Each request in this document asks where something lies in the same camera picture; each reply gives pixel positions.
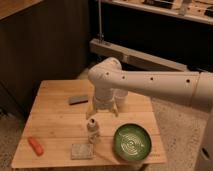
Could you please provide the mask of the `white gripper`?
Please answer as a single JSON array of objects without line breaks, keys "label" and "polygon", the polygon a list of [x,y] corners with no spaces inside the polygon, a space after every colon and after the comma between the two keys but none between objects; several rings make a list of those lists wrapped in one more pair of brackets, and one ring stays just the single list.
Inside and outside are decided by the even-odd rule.
[{"label": "white gripper", "polygon": [[98,110],[109,110],[119,116],[118,108],[114,102],[114,90],[111,88],[100,88],[94,89],[94,95],[92,99],[92,106],[89,106],[86,111],[86,119],[96,114]]}]

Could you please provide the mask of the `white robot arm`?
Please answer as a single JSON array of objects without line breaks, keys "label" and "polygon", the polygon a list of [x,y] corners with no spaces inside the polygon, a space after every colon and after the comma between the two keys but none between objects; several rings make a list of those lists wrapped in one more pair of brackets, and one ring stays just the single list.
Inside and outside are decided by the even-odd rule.
[{"label": "white robot arm", "polygon": [[213,73],[195,71],[125,71],[109,57],[88,71],[94,86],[90,118],[98,110],[115,110],[115,90],[121,89],[208,112],[195,171],[213,171]]}]

